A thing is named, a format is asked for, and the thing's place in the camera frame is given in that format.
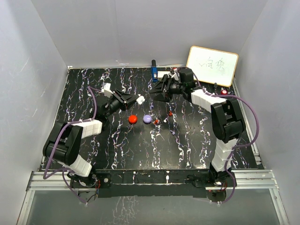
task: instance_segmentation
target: red ball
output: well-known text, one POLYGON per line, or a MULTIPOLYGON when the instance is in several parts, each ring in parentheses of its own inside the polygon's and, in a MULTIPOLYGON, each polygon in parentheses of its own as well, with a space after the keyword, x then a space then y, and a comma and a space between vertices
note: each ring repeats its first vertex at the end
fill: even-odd
POLYGON ((131 115, 129 118, 128 118, 128 121, 130 124, 135 124, 137 122, 137 117, 134 116, 134 115, 131 115))

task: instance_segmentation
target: red bottle cap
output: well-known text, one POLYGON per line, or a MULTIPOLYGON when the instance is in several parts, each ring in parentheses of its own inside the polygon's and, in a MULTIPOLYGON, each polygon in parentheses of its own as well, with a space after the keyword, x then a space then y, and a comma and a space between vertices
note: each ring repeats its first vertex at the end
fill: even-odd
POLYGON ((134 116, 134 115, 131 115, 129 118, 128 118, 128 121, 129 123, 131 124, 135 124, 137 122, 137 117, 134 116))
POLYGON ((227 95, 227 91, 226 90, 221 90, 221 95, 227 95))

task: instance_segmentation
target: gray wall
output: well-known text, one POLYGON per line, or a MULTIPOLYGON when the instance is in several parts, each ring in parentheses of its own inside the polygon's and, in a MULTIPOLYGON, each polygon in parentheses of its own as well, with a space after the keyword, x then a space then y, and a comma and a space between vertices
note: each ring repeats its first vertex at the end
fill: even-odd
POLYGON ((236 72, 241 96, 260 119, 258 149, 274 171, 292 225, 300 220, 299 21, 298 0, 269 0, 242 48, 236 72))
POLYGON ((185 64, 193 45, 239 53, 267 0, 32 0, 68 66, 185 64))
POLYGON ((67 67, 30 0, 0 3, 0 224, 16 224, 67 67))

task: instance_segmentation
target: floor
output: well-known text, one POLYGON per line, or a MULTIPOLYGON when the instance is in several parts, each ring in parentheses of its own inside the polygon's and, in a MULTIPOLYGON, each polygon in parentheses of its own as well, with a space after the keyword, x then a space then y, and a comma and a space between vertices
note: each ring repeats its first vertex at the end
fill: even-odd
MULTIPOLYGON (((174 95, 170 103, 152 101, 149 90, 154 83, 150 68, 112 68, 112 69, 71 69, 59 106, 56 121, 76 121, 87 119, 93 109, 91 95, 87 87, 101 89, 104 83, 111 83, 111 90, 119 89, 125 93, 141 94, 145 102, 128 111, 119 111, 110 116, 109 128, 97 136, 82 140, 80 155, 91 162, 96 169, 206 169, 214 156, 216 138, 212 132, 211 115, 204 109, 192 105, 182 96, 174 95), (173 116, 163 120, 169 111, 173 116), (130 125, 128 117, 136 115, 138 122, 130 125), (144 124, 143 116, 151 115, 161 121, 159 125, 144 124)), ((209 92, 219 94, 212 84, 204 84, 209 92)), ((234 94, 232 87, 226 88, 234 94)), ((107 98, 95 93, 98 104, 107 98)), ((244 132, 240 144, 248 143, 244 132)), ((40 167, 42 171, 47 160, 40 167)), ((51 169, 61 166, 52 163, 51 169)), ((236 149, 232 158, 236 169, 257 169, 255 157, 250 147, 236 149)))

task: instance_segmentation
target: glass panel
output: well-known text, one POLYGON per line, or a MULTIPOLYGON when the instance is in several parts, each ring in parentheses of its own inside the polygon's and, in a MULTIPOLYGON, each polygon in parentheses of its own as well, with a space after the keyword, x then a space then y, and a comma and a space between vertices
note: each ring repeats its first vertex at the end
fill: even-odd
POLYGON ((39 224, 278 225, 279 221, 268 189, 238 189, 220 207, 188 196, 98 198, 85 207, 69 191, 36 191, 27 225, 39 224))

